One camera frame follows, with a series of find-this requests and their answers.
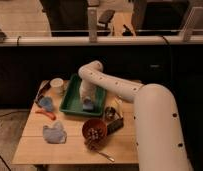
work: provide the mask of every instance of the black cable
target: black cable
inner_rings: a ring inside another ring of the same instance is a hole
[[[19,39],[22,38],[22,36],[18,36],[17,37],[17,41],[16,41],[16,46],[19,46]]]
[[[10,115],[10,114],[13,114],[13,113],[19,113],[19,112],[29,112],[30,110],[16,110],[16,111],[11,111],[9,113],[5,113],[3,115],[0,115],[0,117],[3,117],[3,116],[7,116],[7,115]]]
[[[172,47],[170,42],[166,39],[165,36],[163,35],[157,35],[159,37],[161,37],[165,43],[168,45],[169,48],[169,55],[170,55],[170,88],[171,90],[173,90],[174,87],[174,60],[173,60],[173,53],[172,53]]]
[[[0,155],[0,159],[2,160],[2,162],[5,164],[5,166],[7,167],[8,171],[11,171],[10,167],[8,166],[8,164],[5,162],[5,160],[2,158],[2,156]]]

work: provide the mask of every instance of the blue sponge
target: blue sponge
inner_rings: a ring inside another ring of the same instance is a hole
[[[82,108],[84,111],[93,111],[94,110],[94,103],[93,101],[90,99],[90,97],[86,97],[83,101],[83,105]]]
[[[43,97],[39,100],[39,105],[43,107],[47,112],[54,110],[53,101],[50,97]]]

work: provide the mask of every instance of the white mug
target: white mug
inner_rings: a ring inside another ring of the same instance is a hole
[[[64,92],[64,81],[61,78],[54,78],[50,81],[51,88],[58,95],[63,95]]]

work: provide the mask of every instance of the metal spoon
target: metal spoon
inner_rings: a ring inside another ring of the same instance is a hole
[[[108,160],[110,160],[111,162],[115,162],[115,159],[103,152],[98,151],[94,146],[91,147],[91,150],[97,152],[98,154],[102,155],[103,157],[107,158]]]

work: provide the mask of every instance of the green tray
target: green tray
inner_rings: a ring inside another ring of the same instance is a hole
[[[70,115],[101,116],[103,114],[106,90],[97,86],[94,110],[92,112],[83,111],[79,95],[81,81],[81,78],[77,74],[71,76],[59,110]]]

